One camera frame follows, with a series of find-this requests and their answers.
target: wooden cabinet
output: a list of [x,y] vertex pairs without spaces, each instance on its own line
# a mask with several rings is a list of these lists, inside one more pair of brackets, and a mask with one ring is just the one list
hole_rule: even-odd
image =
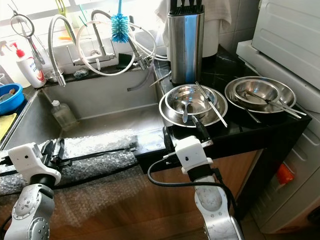
[[[219,167],[224,183],[235,196],[241,189],[255,155],[256,152],[252,151],[214,160],[213,166]],[[158,181],[168,183],[189,182],[188,176],[182,174],[180,167],[155,172],[153,177]],[[134,195],[111,205],[101,202],[100,207],[95,209],[90,216],[81,215],[83,212],[81,209],[72,212],[78,219],[81,219],[78,221],[78,226],[59,224],[64,222],[63,216],[66,214],[63,212],[65,208],[61,207],[68,203],[68,194],[65,193],[65,199],[56,201],[51,221],[50,239],[155,240],[175,239],[175,237],[179,239],[180,236],[186,236],[189,233],[197,233],[197,239],[205,239],[203,219],[195,205],[195,191],[192,187],[160,187],[151,184],[146,175],[140,175],[136,179],[122,179],[117,183],[117,189],[113,194],[117,194],[121,189],[119,184],[123,185],[123,188],[134,188],[136,183],[139,183],[140,188]],[[110,188],[112,184],[110,182],[96,187]],[[95,186],[91,186],[87,191],[84,189],[79,189],[79,191],[83,191],[83,195],[90,195],[89,191],[94,191],[94,189]],[[90,208],[90,204],[87,202],[80,206]]]

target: blue bowl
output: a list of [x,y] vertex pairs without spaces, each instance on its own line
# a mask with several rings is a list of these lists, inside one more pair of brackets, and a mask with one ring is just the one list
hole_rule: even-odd
[[22,92],[22,86],[19,83],[0,86],[0,96],[8,94],[11,89],[15,89],[15,94],[13,94],[13,96],[9,99],[0,102],[0,115],[5,115],[6,113],[15,110],[23,103],[25,99],[25,96]]

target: bubble wrap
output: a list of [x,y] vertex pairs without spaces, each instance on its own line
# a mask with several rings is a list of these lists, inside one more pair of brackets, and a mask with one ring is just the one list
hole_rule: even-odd
[[[50,226],[83,227],[82,223],[90,217],[99,214],[110,205],[134,197],[150,184],[141,168],[135,166],[98,180],[54,190],[55,208]],[[0,198],[0,222],[11,214],[18,197],[18,194],[14,194]]]
[[[136,142],[137,136],[131,129],[112,131],[97,136],[65,138],[63,158],[74,158],[114,149],[132,148]],[[7,155],[7,150],[0,151],[0,157]],[[59,185],[108,174],[135,163],[137,163],[135,156],[128,150],[74,161],[71,167],[66,167],[62,170]],[[14,166],[0,165],[0,173],[12,170],[15,170]],[[20,173],[0,177],[0,196],[20,192],[26,185],[27,182]]]

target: power cord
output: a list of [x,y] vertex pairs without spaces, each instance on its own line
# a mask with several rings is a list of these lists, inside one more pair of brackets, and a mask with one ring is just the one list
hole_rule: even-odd
[[[219,180],[219,182],[221,183],[217,183],[217,182],[205,182],[205,181],[201,181],[201,182],[160,182],[160,181],[157,181],[155,179],[153,179],[153,177],[151,176],[151,172],[152,172],[152,169],[154,168],[155,165],[159,164],[159,163],[162,163],[164,162],[166,159],[161,159],[159,161],[156,161],[155,163],[153,163],[148,171],[147,171],[147,176],[148,176],[148,179],[151,183],[157,185],[157,186],[160,186],[160,187],[169,187],[169,188],[180,188],[180,187],[195,187],[195,186],[215,186],[215,187],[219,187],[219,188],[222,188],[226,195],[228,196],[228,198],[230,198],[231,200],[231,203],[232,203],[232,206],[233,206],[233,210],[234,210],[234,215],[237,216],[237,205],[236,205],[236,200],[235,200],[235,197],[233,196],[231,190],[223,184],[223,180],[222,180],[222,176],[220,174],[220,171],[216,171],[214,173],[217,173],[217,179]],[[240,221],[237,219],[237,217],[235,217],[238,224],[240,225]]]
[[1,240],[5,239],[5,237],[3,236],[3,233],[6,233],[5,231],[5,226],[7,225],[7,223],[11,220],[12,216],[10,215],[5,221],[4,223],[1,225],[0,227],[0,237]]

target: stainless steel sink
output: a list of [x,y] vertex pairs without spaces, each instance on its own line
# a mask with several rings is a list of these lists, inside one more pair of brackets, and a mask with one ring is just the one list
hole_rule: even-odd
[[[133,129],[140,137],[141,144],[150,141],[146,136],[154,131],[159,132],[164,126],[158,109],[156,87],[149,87],[154,82],[154,74],[141,88],[127,90],[138,85],[147,75],[148,70],[137,70],[119,76],[101,76],[67,82],[65,87],[56,85],[39,90],[4,149],[30,142],[40,144],[59,136],[74,138],[123,129]],[[53,100],[69,105],[79,120],[75,128],[68,132],[62,131],[50,112]],[[163,137],[159,134],[157,136],[159,139],[152,141],[163,142]]]

